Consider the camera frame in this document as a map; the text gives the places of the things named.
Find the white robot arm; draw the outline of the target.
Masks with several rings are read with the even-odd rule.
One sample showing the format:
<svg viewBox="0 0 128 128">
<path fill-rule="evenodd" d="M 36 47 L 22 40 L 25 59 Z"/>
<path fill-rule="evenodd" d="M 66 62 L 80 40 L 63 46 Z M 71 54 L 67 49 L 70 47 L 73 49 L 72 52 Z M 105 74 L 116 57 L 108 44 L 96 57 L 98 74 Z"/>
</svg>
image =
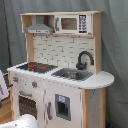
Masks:
<svg viewBox="0 0 128 128">
<path fill-rule="evenodd" d="M 4 75 L 0 71 L 0 107 L 1 101 L 9 96 L 9 91 L 6 86 Z M 39 128 L 37 120 L 30 114 L 24 114 L 17 120 L 0 124 L 0 128 Z"/>
</svg>

